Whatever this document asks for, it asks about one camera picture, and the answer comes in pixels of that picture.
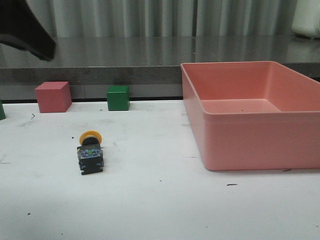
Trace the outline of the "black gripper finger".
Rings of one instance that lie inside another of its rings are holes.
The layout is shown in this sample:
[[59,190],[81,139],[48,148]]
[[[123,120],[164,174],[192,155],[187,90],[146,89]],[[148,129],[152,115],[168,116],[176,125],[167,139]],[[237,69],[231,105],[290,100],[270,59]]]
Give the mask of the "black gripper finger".
[[0,2],[0,42],[52,61],[56,42],[46,32],[25,0]]

